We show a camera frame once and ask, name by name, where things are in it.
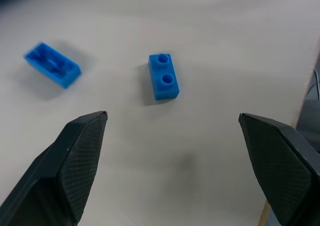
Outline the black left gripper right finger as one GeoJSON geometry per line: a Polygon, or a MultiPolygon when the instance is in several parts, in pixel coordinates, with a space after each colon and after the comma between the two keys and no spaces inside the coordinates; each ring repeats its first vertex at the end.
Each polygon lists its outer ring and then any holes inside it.
{"type": "Polygon", "coordinates": [[[255,177],[282,226],[320,224],[320,155],[290,125],[241,113],[255,177]]]}

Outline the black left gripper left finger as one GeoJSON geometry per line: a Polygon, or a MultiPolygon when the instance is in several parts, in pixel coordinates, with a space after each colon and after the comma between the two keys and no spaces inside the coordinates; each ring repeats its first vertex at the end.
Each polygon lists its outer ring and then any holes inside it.
{"type": "Polygon", "coordinates": [[[0,206],[2,226],[76,226],[95,180],[108,114],[97,111],[65,125],[0,206]]]}

